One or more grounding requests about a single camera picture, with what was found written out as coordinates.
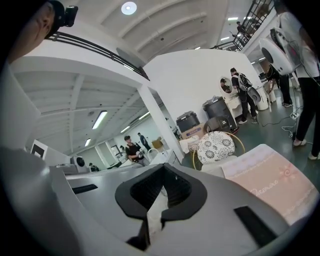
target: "railing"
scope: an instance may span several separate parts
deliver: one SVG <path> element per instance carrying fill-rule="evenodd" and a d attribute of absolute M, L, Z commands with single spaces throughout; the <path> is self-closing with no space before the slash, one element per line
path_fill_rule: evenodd
<path fill-rule="evenodd" d="M 115 62 L 118 62 L 125 66 L 126 68 L 138 73 L 140 76 L 144 77 L 145 79 L 148 79 L 147 74 L 145 73 L 144 69 L 140 67 L 136 67 L 135 65 L 131 64 L 130 62 L 126 61 L 124 58 L 120 57 L 119 55 L 113 53 L 112 51 L 101 47 L 100 45 L 97 45 L 93 42 L 90 42 L 88 40 L 82 39 L 80 37 L 63 33 L 63 32 L 57 32 L 50 36 L 47 40 L 51 40 L 53 42 L 61 42 L 73 46 L 78 46 L 84 49 L 87 49 L 89 51 L 95 52 L 97 54 L 103 55 Z"/>
<path fill-rule="evenodd" d="M 227 50 L 227 51 L 241 51 L 249 42 L 253 34 L 259 29 L 262 22 L 269 15 L 274 8 L 274 1 L 272 0 L 254 0 L 246 14 L 246 19 L 242 23 L 242 32 L 232 34 L 233 41 L 225 42 L 212 47 L 211 49 Z"/>

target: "cardboard box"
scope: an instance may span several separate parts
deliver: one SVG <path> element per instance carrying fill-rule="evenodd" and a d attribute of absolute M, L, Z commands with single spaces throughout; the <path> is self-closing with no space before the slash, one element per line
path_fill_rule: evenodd
<path fill-rule="evenodd" d="M 183 132 L 181 134 L 182 138 L 184 140 L 186 140 L 186 139 L 191 138 L 192 136 L 198 135 L 199 139 L 201 139 L 206 134 L 206 131 L 204 130 L 204 126 L 205 126 L 205 123 L 200 123 L 199 125 L 191 128 L 189 130 L 186 130 L 185 132 Z"/>

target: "bag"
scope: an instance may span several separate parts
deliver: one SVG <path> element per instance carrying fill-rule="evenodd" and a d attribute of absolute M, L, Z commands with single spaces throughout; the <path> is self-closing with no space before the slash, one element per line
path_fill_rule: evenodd
<path fill-rule="evenodd" d="M 239 88 L 242 91 L 248 91 L 249 88 L 252 87 L 252 83 L 249 81 L 249 79 L 242 73 L 239 73 L 239 75 L 233 75 L 233 78 L 237 78 L 239 82 Z"/>

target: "gray floor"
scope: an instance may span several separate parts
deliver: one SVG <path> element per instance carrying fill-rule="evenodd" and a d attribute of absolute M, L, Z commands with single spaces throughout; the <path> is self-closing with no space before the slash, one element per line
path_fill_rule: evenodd
<path fill-rule="evenodd" d="M 294 107 L 295 105 L 297 105 L 298 108 L 301 107 L 303 105 L 301 94 L 295 91 L 295 102 L 293 90 L 291 90 L 290 93 Z M 269 124 L 262 127 L 262 125 L 267 123 L 278 123 L 281 119 L 288 117 L 293 112 L 292 107 L 285 108 L 281 105 L 282 95 L 280 90 L 275 90 L 275 95 L 276 102 L 272 104 L 271 111 L 269 109 L 259 111 L 259 124 L 251 124 L 251 118 L 248 116 L 248 122 L 240 125 L 240 129 L 235 135 L 242 141 L 246 151 L 252 150 L 260 144 L 266 144 L 273 148 L 302 171 L 316 186 L 318 191 L 320 191 L 320 160 L 308 160 L 312 145 L 307 144 L 303 147 L 293 148 L 292 139 L 289 138 L 289 132 L 281 128 L 283 126 L 293 126 L 295 121 L 287 118 L 282 120 L 280 124 Z M 313 142 L 314 127 L 315 120 L 311 123 L 305 137 L 305 139 L 311 143 Z M 240 156 L 241 154 L 242 148 L 237 144 L 235 155 Z M 193 167 L 189 154 L 183 159 L 182 165 L 190 168 Z"/>

